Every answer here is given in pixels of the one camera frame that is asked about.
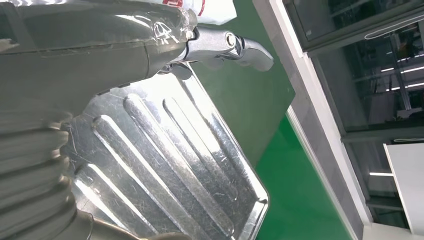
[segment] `white plastic bag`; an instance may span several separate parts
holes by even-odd
[[[136,0],[191,9],[199,23],[221,25],[237,17],[233,0]]]

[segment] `gray ribbed hose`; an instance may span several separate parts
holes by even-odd
[[[68,133],[28,130],[0,136],[0,239],[136,240],[130,233],[79,211],[69,159],[59,154]],[[170,233],[154,240],[186,240]]]

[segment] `green floor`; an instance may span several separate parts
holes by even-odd
[[[270,195],[257,240],[349,240],[287,118],[256,166]]]
[[[269,192],[270,208],[257,239],[349,240],[284,118],[295,93],[252,0],[233,2],[238,17],[221,28],[263,44],[275,57],[274,67],[258,72],[234,62],[226,62],[218,71],[201,63],[192,66]]]

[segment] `glass door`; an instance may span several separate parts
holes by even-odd
[[[424,139],[405,139],[424,126],[424,20],[375,28],[311,59],[342,135],[364,133],[344,144],[374,220],[408,228],[383,144]]]
[[[423,0],[283,0],[303,50],[310,52],[404,21]]]

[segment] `silver tray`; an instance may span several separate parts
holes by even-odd
[[[139,237],[255,239],[268,194],[196,76],[114,88],[63,128],[79,209]]]

